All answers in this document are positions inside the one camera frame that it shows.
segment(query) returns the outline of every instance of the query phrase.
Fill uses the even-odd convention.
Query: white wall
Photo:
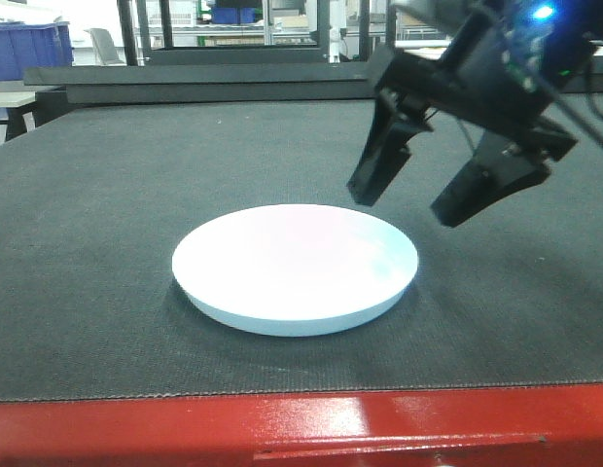
[[[58,11],[70,22],[70,39],[73,47],[91,47],[84,29],[108,29],[117,47],[123,44],[116,0],[27,0],[27,6],[44,7]]]

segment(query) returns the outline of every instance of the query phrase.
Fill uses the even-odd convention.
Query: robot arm
[[[441,14],[451,4],[452,15]],[[348,188],[373,205],[410,157],[408,141],[432,131],[436,108],[481,126],[473,157],[432,204],[455,227],[519,190],[543,183],[547,159],[576,144],[541,116],[603,40],[603,0],[397,0],[456,35],[437,61],[383,47],[370,61],[376,95],[367,145]]]

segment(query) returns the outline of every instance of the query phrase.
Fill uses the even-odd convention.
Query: blue led light
[[[533,13],[533,19],[548,19],[554,15],[554,8],[550,5],[542,5]]]

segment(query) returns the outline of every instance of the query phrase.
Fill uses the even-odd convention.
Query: chair
[[[114,45],[114,40],[107,29],[93,27],[86,29],[86,32],[91,36],[91,43],[94,47],[94,55],[97,65],[126,65],[118,56],[118,51]]]

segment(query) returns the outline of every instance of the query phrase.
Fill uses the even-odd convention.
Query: table
[[[468,158],[458,126],[435,117],[362,208],[344,186],[371,119],[369,101],[102,107],[1,146],[0,460],[603,466],[603,155],[583,141],[449,230],[428,205]],[[195,310],[178,241],[282,202],[406,232],[404,298],[300,340]]]
[[[22,81],[0,82],[0,109],[5,108],[8,120],[0,120],[6,126],[6,141],[27,132],[24,115],[35,108],[36,90],[49,90],[52,87],[25,86]]]
[[[27,132],[24,114],[33,111],[36,93],[31,91],[0,92],[0,108],[5,108],[8,120],[0,120],[6,126],[6,141]]]

